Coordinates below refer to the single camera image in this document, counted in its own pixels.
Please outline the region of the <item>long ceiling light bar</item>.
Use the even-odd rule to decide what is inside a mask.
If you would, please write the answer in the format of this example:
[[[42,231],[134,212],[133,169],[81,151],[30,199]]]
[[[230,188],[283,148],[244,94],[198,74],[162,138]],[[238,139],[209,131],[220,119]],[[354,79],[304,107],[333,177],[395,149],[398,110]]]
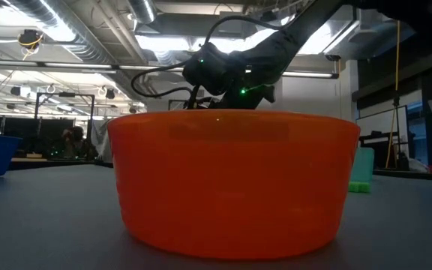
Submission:
[[[74,72],[79,73],[100,73],[114,74],[116,71],[147,71],[158,68],[149,65],[120,65],[120,64],[82,64],[82,63],[66,63],[66,62],[45,62],[45,61],[17,61],[17,60],[0,60],[0,69],[18,70],[18,71],[45,71],[51,70],[55,72]],[[167,70],[172,73],[182,73],[183,67],[174,67]],[[301,78],[317,78],[317,79],[337,79],[338,73],[321,73],[308,71],[285,71],[282,77],[301,77]]]

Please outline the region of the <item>person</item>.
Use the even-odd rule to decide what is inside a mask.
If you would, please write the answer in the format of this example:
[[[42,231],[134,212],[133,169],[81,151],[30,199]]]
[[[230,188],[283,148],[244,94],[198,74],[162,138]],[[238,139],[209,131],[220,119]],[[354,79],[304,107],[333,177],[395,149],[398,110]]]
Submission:
[[[64,142],[64,158],[79,159],[89,157],[89,143],[84,137],[82,127],[74,126],[65,129],[61,138]]]

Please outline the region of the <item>orange round plastic bowl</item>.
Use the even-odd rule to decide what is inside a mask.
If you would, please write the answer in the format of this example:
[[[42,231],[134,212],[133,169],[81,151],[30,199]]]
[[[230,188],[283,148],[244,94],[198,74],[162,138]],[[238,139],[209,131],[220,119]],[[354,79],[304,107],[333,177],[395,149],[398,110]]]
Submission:
[[[340,226],[360,129],[320,115],[194,109],[108,124],[121,217],[136,239],[195,257],[292,257]]]

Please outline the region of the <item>silver round ventilation duct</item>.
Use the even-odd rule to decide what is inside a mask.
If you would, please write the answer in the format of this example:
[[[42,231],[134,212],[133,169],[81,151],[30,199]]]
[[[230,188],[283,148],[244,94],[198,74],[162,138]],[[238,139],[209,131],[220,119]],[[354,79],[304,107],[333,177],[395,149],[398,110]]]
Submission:
[[[153,0],[127,0],[131,13],[140,24],[152,23],[157,16]]]

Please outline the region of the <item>teal rectangular plastic bin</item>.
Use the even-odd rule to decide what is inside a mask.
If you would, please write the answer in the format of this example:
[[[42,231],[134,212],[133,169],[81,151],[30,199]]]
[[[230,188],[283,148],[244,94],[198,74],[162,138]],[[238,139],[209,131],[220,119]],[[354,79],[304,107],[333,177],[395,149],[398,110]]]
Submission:
[[[370,183],[374,170],[374,150],[357,148],[350,176],[351,182]]]

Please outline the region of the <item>grey ceiling ventilation unit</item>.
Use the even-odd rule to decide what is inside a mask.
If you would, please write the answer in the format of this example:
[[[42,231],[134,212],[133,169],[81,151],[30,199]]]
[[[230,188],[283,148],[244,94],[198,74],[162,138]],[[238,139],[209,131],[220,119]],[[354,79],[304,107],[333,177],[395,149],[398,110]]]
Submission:
[[[242,20],[228,20],[217,27],[216,32],[222,37],[246,38],[257,30],[256,26]]]

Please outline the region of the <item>black robot station frame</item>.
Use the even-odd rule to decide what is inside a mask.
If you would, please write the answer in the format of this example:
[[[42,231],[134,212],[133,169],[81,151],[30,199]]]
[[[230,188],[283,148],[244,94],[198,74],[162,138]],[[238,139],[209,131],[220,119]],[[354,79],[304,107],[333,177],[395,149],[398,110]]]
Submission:
[[[36,101],[34,105],[34,119],[38,119],[38,113],[39,113],[39,107],[44,104],[44,101],[40,102],[39,99],[41,96],[46,95],[48,98],[51,98],[54,93],[48,93],[48,92],[38,92],[36,94]],[[86,132],[86,139],[91,142],[92,138],[92,126],[93,126],[93,120],[94,120],[94,112],[95,112],[95,95],[94,94],[78,94],[74,92],[68,92],[63,91],[59,92],[57,94],[60,98],[76,98],[76,97],[87,97],[91,99],[90,103],[90,115],[89,120],[87,121],[87,132]]]

